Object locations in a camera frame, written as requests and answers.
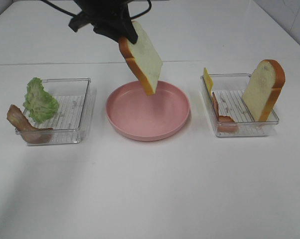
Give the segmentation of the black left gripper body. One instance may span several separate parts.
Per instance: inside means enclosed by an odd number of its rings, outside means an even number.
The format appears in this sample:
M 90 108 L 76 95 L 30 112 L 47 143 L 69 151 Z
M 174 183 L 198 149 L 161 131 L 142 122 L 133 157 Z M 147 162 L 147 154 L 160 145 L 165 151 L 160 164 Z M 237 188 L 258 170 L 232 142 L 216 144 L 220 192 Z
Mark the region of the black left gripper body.
M 128 15 L 128 0 L 75 0 L 74 1 L 88 15 L 91 24 L 113 23 L 117 15 Z

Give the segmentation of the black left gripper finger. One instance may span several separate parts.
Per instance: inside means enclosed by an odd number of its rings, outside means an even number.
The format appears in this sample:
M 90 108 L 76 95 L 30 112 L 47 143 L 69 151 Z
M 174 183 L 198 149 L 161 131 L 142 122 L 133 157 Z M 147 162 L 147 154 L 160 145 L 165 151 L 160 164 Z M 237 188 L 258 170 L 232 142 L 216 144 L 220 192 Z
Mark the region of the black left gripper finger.
M 115 42 L 118 42 L 123 36 L 123 34 L 117 28 L 112 26 L 94 26 L 94 32 Z
M 114 33 L 112 39 L 115 42 L 119 42 L 120 37 L 125 37 L 132 44 L 135 44 L 138 40 L 137 32 L 133 26 L 130 15 L 117 15 L 113 19 Z

